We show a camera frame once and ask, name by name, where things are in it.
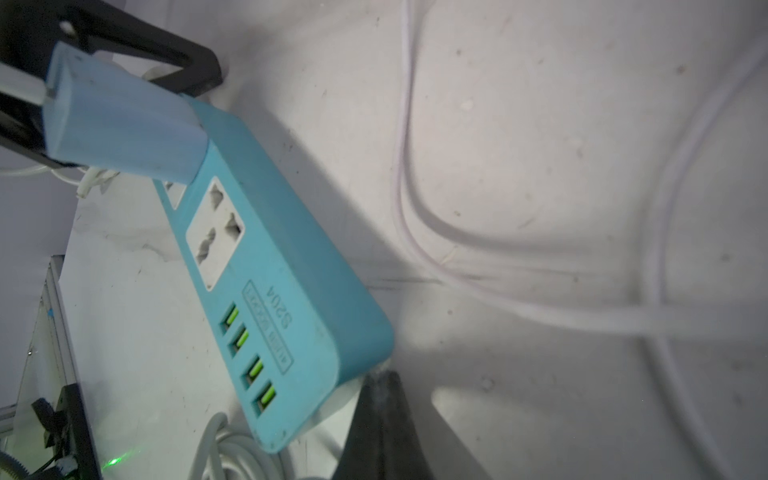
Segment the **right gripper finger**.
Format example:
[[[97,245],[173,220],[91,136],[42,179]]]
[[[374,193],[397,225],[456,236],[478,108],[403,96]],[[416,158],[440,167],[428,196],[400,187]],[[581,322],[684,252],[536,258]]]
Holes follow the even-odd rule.
[[[433,479],[397,372],[366,376],[335,479]]]

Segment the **teal power strip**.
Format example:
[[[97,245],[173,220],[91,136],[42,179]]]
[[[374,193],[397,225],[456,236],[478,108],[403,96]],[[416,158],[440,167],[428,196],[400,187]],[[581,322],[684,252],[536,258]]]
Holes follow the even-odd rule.
[[[155,187],[257,444],[283,450],[336,390],[387,360],[394,330],[248,127],[192,100],[195,179]]]

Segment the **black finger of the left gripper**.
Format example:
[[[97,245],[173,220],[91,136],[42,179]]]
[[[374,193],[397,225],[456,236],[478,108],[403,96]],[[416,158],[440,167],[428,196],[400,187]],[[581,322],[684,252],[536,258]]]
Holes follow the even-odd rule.
[[[223,81],[214,52],[105,1],[4,1],[1,63],[42,105],[1,95],[1,145],[48,167],[198,168],[192,98]]]

